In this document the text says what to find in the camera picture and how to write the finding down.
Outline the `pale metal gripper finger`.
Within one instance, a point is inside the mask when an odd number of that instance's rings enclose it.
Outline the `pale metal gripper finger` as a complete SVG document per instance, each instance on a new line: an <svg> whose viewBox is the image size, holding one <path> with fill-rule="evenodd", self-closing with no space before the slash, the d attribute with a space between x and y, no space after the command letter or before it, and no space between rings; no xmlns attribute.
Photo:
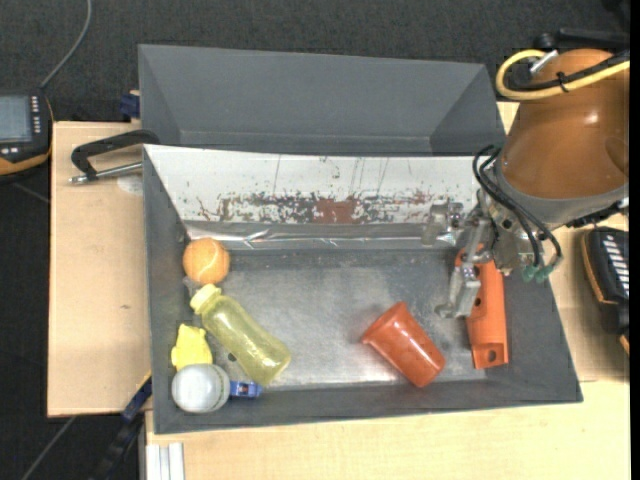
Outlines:
<svg viewBox="0 0 640 480"><path fill-rule="evenodd" d="M449 280L448 298L435 308L438 316L461 318L471 315L481 287L480 266L491 259L491 253L485 248L479 248L471 256L464 249L459 251Z"/></svg>
<svg viewBox="0 0 640 480"><path fill-rule="evenodd" d="M421 242L425 246L445 243L454 246L464 230L464 208L459 202L434 204L423 226Z"/></svg>

